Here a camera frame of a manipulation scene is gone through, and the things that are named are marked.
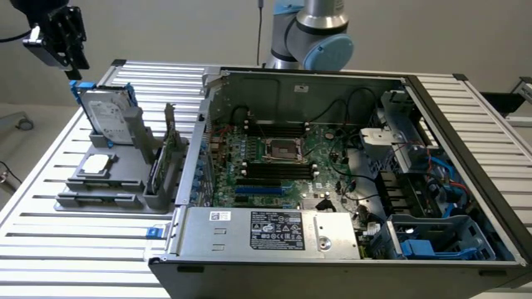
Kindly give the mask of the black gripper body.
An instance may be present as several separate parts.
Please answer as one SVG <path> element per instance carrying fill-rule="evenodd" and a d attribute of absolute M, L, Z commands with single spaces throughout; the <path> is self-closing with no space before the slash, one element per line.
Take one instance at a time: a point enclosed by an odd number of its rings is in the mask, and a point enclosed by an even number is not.
<path fill-rule="evenodd" d="M 72 65 L 71 50 L 75 47 L 82 47 L 84 51 L 84 42 L 87 41 L 80 7 L 66 6 L 51 12 L 44 34 L 46 48 L 59 66 L 68 70 L 78 69 Z"/>

